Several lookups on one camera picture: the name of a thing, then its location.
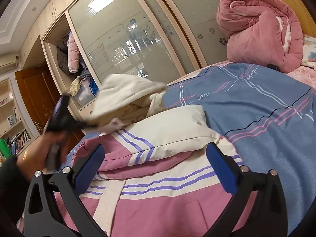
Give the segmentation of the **black sleeve left forearm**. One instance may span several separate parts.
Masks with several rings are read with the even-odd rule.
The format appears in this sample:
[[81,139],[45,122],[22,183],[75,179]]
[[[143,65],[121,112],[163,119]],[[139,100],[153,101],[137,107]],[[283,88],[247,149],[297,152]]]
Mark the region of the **black sleeve left forearm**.
[[17,157],[10,157],[1,167],[1,236],[19,236],[16,228],[21,218],[30,182],[17,166]]

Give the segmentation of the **person left hand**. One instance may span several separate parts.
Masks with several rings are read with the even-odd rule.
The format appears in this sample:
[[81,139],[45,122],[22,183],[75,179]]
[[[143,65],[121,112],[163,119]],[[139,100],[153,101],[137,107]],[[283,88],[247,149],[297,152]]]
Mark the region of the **person left hand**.
[[66,139],[66,132],[46,132],[35,140],[35,144],[17,158],[17,167],[26,178],[31,181],[36,171],[46,168],[46,157],[55,143]]

